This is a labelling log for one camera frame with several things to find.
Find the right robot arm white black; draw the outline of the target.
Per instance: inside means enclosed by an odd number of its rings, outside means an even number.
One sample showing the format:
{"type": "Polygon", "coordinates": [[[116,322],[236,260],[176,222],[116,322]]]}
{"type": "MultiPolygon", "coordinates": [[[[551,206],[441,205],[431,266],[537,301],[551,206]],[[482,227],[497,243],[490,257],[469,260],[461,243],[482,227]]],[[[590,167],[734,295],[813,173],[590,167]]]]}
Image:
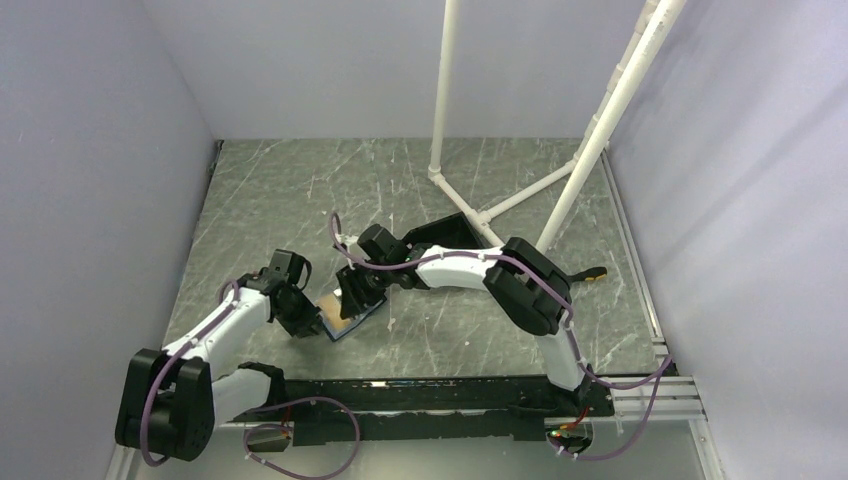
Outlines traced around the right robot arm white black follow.
{"type": "Polygon", "coordinates": [[[590,391],[571,334],[571,287],[604,276],[605,268],[567,274],[519,237],[500,247],[456,249],[404,243],[379,224],[357,239],[359,248],[370,256],[363,259],[342,243],[337,215],[331,217],[329,229],[334,248],[348,260],[339,279],[343,316],[363,313],[393,285],[407,290],[486,291],[514,325],[534,336],[553,385],[555,409],[574,415],[588,404],[590,391]]]}

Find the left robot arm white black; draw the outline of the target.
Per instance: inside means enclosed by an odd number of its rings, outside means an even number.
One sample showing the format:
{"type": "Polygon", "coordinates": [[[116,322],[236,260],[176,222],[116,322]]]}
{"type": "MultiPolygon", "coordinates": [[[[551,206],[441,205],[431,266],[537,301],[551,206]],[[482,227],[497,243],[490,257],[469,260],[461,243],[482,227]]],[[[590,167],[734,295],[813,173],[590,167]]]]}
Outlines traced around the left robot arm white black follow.
{"type": "Polygon", "coordinates": [[[217,427],[243,413],[279,417],[288,402],[281,368],[259,362],[230,374],[222,368],[270,322],[293,337],[321,332],[319,309],[304,293],[311,273],[304,256],[277,249],[267,266],[226,281],[217,306],[188,333],[159,350],[139,350],[128,364],[116,442],[158,467],[196,459],[217,427]]]}

